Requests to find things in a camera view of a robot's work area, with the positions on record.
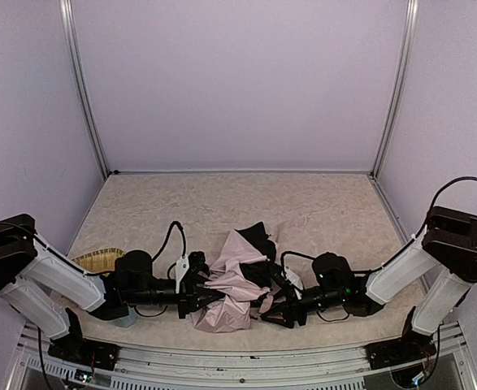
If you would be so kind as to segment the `pink and black folding umbrella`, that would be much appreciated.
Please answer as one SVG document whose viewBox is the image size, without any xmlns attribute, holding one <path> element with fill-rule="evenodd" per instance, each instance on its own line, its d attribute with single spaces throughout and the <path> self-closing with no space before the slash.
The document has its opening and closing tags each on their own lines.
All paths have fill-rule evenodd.
<svg viewBox="0 0 477 390">
<path fill-rule="evenodd" d="M 248 329 L 253 301 L 266 298 L 268 304 L 272 303 L 269 265 L 275 258 L 276 243 L 264 223 L 231 230 L 219 256 L 210 264 L 210 277 L 204 283 L 223 297 L 192 313 L 193 327 L 208 333 Z"/>
</svg>

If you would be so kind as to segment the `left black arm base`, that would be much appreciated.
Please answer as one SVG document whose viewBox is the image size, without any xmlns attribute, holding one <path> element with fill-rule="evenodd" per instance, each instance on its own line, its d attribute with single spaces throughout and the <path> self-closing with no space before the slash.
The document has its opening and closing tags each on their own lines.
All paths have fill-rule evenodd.
<svg viewBox="0 0 477 390">
<path fill-rule="evenodd" d="M 69 308 L 65 312 L 69 320 L 68 333 L 50 342 L 48 354 L 65 362 L 113 371 L 119 356 L 119 346 L 84 338 L 77 315 Z"/>
</svg>

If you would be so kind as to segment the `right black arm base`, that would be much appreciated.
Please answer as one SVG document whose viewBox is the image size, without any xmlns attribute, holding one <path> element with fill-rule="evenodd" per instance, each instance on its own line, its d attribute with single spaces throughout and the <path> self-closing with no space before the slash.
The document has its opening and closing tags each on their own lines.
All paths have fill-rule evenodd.
<svg viewBox="0 0 477 390">
<path fill-rule="evenodd" d="M 433 356 L 437 347 L 433 336 L 425 336 L 412 330 L 415 307 L 408 313 L 400 337 L 370 343 L 366 346 L 367 359 L 372 370 L 413 362 Z"/>
</svg>

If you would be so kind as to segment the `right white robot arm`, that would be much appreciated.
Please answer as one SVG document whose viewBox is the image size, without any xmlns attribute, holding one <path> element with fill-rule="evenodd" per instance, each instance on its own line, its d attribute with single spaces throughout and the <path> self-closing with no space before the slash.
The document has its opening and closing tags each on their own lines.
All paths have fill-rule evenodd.
<svg viewBox="0 0 477 390">
<path fill-rule="evenodd" d="M 279 265 L 275 281 L 284 301 L 264 312 L 262 320 L 292 328 L 306 324 L 309 312 L 338 306 L 348 317 L 372 316 L 402 289 L 440 267 L 424 300 L 409 312 L 401 337 L 424 345 L 477 284 L 477 215 L 433 206 L 419 232 L 375 270 L 353 271 L 346 258 L 331 252 L 312 258 L 311 267 L 317 284 L 301 288 L 296 275 Z"/>
</svg>

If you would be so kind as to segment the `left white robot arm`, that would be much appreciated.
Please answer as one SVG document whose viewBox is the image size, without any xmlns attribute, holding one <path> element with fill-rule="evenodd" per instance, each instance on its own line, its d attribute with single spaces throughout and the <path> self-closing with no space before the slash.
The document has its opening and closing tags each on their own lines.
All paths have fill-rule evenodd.
<svg viewBox="0 0 477 390">
<path fill-rule="evenodd" d="M 176 306 L 180 318 L 223 299 L 205 287 L 206 264 L 182 254 L 174 279 L 153 274 L 143 250 L 117 257 L 111 271 L 88 271 L 40 237 L 35 220 L 19 214 L 0 221 L 0 298 L 37 325 L 55 344 L 82 337 L 73 312 L 47 294 L 54 291 L 96 319 L 131 327 L 138 306 Z"/>
</svg>

